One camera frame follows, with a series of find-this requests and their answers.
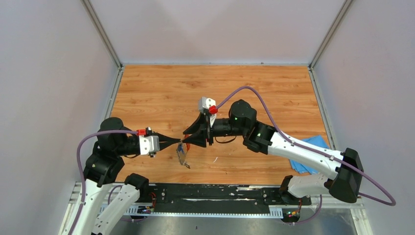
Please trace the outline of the red handled metal key holder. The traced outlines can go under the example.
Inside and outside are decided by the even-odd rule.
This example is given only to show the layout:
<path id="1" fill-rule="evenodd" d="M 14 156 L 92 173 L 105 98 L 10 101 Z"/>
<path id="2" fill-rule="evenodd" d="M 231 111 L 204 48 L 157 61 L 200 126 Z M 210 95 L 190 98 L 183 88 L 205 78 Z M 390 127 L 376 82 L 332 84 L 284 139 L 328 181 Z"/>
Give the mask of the red handled metal key holder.
<path id="1" fill-rule="evenodd" d="M 178 156 L 178 160 L 180 165 L 185 166 L 188 169 L 191 169 L 190 165 L 188 164 L 186 157 L 188 154 L 188 151 L 190 150 L 190 144 L 189 143 L 183 143 L 182 141 L 180 141 L 178 143 L 178 146 L 176 148 L 176 153 Z"/>

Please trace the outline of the blue tag key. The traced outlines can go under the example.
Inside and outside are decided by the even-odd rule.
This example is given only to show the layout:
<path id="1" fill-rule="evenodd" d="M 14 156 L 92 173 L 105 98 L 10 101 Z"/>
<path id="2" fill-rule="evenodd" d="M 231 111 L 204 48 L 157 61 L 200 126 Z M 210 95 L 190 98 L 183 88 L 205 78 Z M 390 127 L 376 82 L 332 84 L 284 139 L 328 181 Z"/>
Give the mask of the blue tag key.
<path id="1" fill-rule="evenodd" d="M 177 153 L 179 156 L 184 156 L 187 153 L 187 146 L 185 143 L 179 143 L 177 147 Z"/>

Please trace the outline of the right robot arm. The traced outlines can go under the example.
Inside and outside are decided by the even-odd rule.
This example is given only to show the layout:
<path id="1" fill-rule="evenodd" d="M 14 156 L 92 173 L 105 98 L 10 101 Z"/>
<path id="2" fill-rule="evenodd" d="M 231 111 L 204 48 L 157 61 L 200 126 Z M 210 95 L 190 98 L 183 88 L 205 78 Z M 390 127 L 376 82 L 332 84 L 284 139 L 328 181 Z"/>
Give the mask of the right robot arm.
<path id="1" fill-rule="evenodd" d="M 200 100 L 200 114 L 184 130 L 184 143 L 207 147 L 215 137 L 241 136 L 243 145 L 253 152 L 285 157 L 316 170 L 315 175 L 284 177 L 279 197 L 285 204 L 320 194 L 330 194 L 346 203 L 357 201 L 362 175 L 353 168 L 363 170 L 363 166 L 356 150 L 327 149 L 288 136 L 257 121 L 257 111 L 242 99 L 231 105 L 228 118 L 210 114 L 213 105 L 209 98 Z"/>

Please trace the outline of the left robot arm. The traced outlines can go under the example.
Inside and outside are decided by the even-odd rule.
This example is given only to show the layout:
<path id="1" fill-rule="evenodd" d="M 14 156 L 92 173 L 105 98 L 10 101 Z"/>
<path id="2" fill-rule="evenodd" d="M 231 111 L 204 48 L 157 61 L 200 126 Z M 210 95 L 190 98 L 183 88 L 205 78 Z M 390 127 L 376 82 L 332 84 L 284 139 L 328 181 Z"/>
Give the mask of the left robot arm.
<path id="1" fill-rule="evenodd" d="M 180 139 L 154 132 L 149 127 L 133 131 L 118 117 L 102 121 L 99 131 L 83 138 L 77 147 L 81 190 L 76 211 L 63 234 L 108 235 L 134 202 L 145 202 L 150 196 L 149 180 L 132 173 L 116 198 L 103 212 L 99 211 L 124 167 L 122 158 L 129 155 L 154 157 L 157 152 L 179 142 Z"/>

